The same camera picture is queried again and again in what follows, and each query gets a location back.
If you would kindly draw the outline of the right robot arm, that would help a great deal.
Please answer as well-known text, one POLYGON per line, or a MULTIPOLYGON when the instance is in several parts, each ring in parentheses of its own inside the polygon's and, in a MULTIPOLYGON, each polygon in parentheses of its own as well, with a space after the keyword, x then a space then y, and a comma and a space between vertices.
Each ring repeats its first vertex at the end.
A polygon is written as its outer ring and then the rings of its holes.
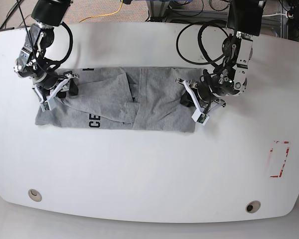
POLYGON ((56 70, 70 56, 73 49, 73 34, 64 23, 72 2, 70 0, 40 0, 35 5, 31 17, 35 20, 30 28, 26 28, 25 43, 16 60, 14 71, 21 78, 30 78, 37 94, 42 111, 55 108, 55 98, 67 95, 78 95, 78 87, 74 79, 78 77, 72 71, 58 74, 56 70), (69 35, 69 48, 61 60, 45 57, 46 49, 54 41, 54 28, 63 26, 69 35))

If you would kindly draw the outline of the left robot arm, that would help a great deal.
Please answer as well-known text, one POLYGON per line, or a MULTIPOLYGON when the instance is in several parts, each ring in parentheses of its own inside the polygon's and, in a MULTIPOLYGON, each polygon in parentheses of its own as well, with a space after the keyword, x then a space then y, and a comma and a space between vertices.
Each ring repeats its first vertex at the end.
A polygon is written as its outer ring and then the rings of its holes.
POLYGON ((248 63, 253 53, 252 36, 259 36, 262 16, 266 2, 264 0, 232 0, 226 21, 214 19, 201 23, 197 35, 199 49, 205 58, 202 65, 212 65, 214 70, 209 73, 203 70, 199 81, 189 84, 194 96, 185 92, 180 103, 193 107, 194 100, 207 113, 212 102, 220 102, 227 95, 237 96, 244 92, 247 86, 248 63), (209 26, 220 27, 222 24, 234 32, 228 34, 222 43, 222 55, 212 60, 202 41, 204 30, 209 26))

